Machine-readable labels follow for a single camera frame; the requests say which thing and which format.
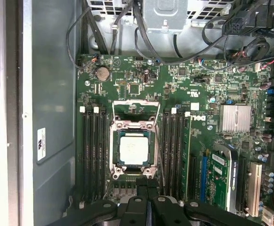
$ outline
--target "white connector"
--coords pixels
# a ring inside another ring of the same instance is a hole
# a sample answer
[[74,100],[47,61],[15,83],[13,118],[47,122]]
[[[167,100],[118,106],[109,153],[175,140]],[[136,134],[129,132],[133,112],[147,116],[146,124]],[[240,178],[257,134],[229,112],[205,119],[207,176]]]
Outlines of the white connector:
[[262,221],[265,222],[268,226],[274,226],[274,211],[264,206]]

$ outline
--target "chip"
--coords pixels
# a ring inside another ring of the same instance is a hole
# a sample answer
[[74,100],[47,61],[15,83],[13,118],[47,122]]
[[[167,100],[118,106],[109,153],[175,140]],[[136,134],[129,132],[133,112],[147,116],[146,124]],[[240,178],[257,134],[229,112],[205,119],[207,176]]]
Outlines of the chip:
[[130,94],[140,94],[139,84],[130,84]]
[[186,68],[179,68],[179,76],[186,76]]
[[221,74],[216,74],[216,77],[214,78],[214,82],[222,82],[223,76]]
[[241,143],[241,148],[242,149],[249,149],[249,147],[250,147],[250,143],[248,141],[243,141]]

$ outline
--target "black pcie slot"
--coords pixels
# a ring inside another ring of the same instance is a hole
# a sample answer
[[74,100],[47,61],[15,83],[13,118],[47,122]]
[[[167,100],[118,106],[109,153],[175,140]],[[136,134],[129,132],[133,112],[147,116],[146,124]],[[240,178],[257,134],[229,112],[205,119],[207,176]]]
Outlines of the black pcie slot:
[[237,192],[236,192],[236,204],[237,211],[243,211],[245,208],[245,192],[246,192],[246,180],[247,180],[247,158],[240,156],[239,169],[237,177]]
[[163,140],[162,140],[162,163],[164,166],[165,188],[163,195],[169,194],[169,147],[170,147],[170,112],[163,114]]
[[195,180],[196,180],[196,168],[197,157],[190,155],[189,161],[189,175],[188,175],[188,199],[195,199]]

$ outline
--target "gray metal panel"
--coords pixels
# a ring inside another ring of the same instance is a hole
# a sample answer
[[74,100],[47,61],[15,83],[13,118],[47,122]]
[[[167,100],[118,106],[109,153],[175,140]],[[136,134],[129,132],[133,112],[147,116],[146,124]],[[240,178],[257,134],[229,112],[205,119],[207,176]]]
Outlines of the gray metal panel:
[[[75,0],[24,0],[23,225],[59,219],[75,183],[75,69],[65,36],[76,7]],[[41,128],[46,128],[46,156],[37,161]]]

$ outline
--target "colored wires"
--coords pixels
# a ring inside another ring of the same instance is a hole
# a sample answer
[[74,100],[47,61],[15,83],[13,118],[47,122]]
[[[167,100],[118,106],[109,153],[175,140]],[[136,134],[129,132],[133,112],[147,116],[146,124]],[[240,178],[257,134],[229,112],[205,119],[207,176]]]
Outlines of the colored wires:
[[263,65],[263,66],[261,67],[261,69],[265,69],[266,67],[268,67],[268,65],[271,65],[271,64],[273,64],[273,63],[274,63],[274,60],[272,60],[271,62],[266,63],[265,65]]

